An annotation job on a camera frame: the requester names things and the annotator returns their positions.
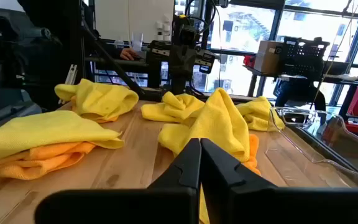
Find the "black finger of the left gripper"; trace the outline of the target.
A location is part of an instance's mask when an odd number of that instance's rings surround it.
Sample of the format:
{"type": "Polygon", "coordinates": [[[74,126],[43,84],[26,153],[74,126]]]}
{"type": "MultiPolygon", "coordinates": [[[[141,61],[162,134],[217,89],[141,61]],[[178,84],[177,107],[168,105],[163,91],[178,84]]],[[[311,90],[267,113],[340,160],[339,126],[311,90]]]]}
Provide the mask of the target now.
{"type": "Polygon", "coordinates": [[[200,73],[211,73],[217,55],[209,50],[201,49],[198,46],[191,48],[189,45],[181,47],[181,76],[184,81],[183,93],[200,93],[193,86],[194,66],[199,66],[200,73]]]}
{"type": "Polygon", "coordinates": [[[167,62],[170,91],[172,93],[182,93],[183,80],[181,79],[181,57],[178,54],[179,49],[177,46],[172,46],[170,42],[161,40],[153,40],[147,46],[146,63],[149,68],[152,88],[160,84],[162,80],[162,62],[167,62]]]}

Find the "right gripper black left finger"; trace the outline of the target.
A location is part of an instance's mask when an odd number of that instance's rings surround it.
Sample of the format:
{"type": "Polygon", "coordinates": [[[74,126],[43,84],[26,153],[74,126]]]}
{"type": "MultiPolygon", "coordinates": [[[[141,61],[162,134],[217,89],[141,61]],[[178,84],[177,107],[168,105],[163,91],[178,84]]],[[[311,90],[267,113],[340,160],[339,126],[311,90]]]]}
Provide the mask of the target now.
{"type": "Polygon", "coordinates": [[[197,223],[201,144],[191,139],[146,189],[62,190],[45,197],[36,223],[197,223]]]}

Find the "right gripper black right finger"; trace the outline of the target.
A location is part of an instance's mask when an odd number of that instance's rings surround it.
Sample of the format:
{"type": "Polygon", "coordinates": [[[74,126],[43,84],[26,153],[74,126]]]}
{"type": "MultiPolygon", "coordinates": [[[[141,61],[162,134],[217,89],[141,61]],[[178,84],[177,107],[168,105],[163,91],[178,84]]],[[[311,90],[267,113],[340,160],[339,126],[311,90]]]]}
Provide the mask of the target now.
{"type": "Polygon", "coordinates": [[[209,139],[200,177],[211,223],[358,223],[358,187],[278,187],[209,139]]]}

